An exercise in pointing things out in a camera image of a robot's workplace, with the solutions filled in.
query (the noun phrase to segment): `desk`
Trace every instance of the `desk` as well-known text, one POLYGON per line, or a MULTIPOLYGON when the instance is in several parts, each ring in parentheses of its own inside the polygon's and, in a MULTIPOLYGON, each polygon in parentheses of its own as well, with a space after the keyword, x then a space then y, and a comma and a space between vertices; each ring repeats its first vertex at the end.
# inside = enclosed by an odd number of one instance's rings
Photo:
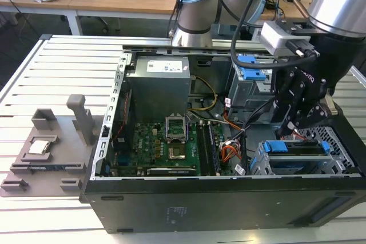
MULTIPOLYGON (((80 93, 86 95, 86 108, 92 115, 104 115, 122 46, 141 41, 170 45, 165 38, 71 35, 38 41, 0 92, 0 182, 33 127, 31 116, 36 108, 51 108, 55 115, 73 115, 66 101, 71 93, 80 93), (87 76, 88 71, 97 70, 99 78, 87 76), (90 97, 99 100, 98 106, 88 103, 90 97)), ((213 44, 228 49, 230 41, 214 40, 213 44)), ((258 42, 239 41, 237 47, 265 52, 258 42)), ((366 141, 366 89, 360 82, 365 84, 366 79, 351 68, 337 85, 334 98, 366 141)), ((90 205, 80 204, 77 197, 0 198, 0 224, 0 243, 365 243, 366 203, 320 228, 109 235, 90 205)))
MULTIPOLYGON (((78 16, 169 19, 176 0, 56 0, 34 2, 32 0, 12 0, 23 13, 65 15, 73 35, 82 35, 78 16)), ((311 0, 302 0, 305 7, 311 0)), ((292 3, 280 1, 287 17, 302 18, 292 3)), ((16 12, 9 0, 0 0, 0 11, 16 12)), ((273 17, 273 10, 265 10, 262 20, 273 17)))

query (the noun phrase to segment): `circuit board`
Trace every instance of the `circuit board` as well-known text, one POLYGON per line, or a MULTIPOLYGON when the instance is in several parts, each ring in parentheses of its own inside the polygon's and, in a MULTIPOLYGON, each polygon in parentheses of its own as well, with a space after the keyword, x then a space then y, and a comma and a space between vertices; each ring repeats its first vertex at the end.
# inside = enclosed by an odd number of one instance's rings
MULTIPOLYGON (((219 147, 224 141, 222 127, 213 124, 214 145, 219 147)), ((181 133, 182 126, 170 124, 169 133, 181 133)), ((116 152, 114 170, 121 177, 144 176, 152 167, 195 169, 201 175, 200 157, 197 145, 197 126, 189 123, 186 127, 187 139, 184 144, 184 159, 171 159, 170 144, 166 140, 165 123, 138 123, 135 126, 132 151, 129 154, 116 152)))

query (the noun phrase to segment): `label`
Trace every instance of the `label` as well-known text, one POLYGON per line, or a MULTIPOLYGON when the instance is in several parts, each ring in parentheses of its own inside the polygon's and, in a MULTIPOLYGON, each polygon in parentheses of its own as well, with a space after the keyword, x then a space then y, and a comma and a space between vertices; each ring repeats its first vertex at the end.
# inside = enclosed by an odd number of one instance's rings
POLYGON ((230 98, 225 98, 225 107, 226 108, 230 108, 231 107, 231 99, 230 98))
POLYGON ((173 60, 150 60, 148 61, 150 73, 182 73, 182 62, 173 60))
POLYGON ((31 167, 32 170, 47 170, 46 167, 31 167))
POLYGON ((166 209, 166 223, 177 224, 185 220, 187 207, 170 207, 166 209))
POLYGON ((238 174, 242 175, 243 173, 245 173, 245 170, 239 165, 237 164, 235 166, 235 170, 238 172, 238 174))
POLYGON ((261 70, 263 74, 272 74, 272 70, 261 70))

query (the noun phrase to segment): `white table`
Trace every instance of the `white table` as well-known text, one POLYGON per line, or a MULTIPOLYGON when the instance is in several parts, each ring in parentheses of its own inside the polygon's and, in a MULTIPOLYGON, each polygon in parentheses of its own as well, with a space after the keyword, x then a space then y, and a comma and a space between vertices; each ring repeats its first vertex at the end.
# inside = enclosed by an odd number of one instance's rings
MULTIPOLYGON (((169 43, 163 38, 60 35, 38 41, 0 92, 0 181, 29 135, 33 127, 30 119, 37 108, 72 115, 65 105, 67 98, 80 93, 85 94, 86 107, 93 115, 104 115, 122 45, 141 41, 169 43)), ((214 45, 229 43, 215 41, 214 45)), ((238 46, 263 49, 256 42, 239 42, 238 46)), ((365 83, 352 68, 334 96, 364 141, 365 83)), ((0 198, 0 243, 366 243, 365 228, 366 203, 319 228, 110 235, 90 205, 80 204, 77 197, 0 198)))

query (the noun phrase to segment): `wire bundle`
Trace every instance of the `wire bundle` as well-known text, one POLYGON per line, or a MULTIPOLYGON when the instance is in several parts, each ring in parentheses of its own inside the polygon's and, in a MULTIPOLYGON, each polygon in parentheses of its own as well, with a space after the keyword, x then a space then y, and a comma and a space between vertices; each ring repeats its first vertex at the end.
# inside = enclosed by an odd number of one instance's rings
POLYGON ((231 140, 225 143, 226 145, 221 149, 221 159, 223 163, 233 158, 235 155, 241 159, 240 144, 236 140, 231 140))

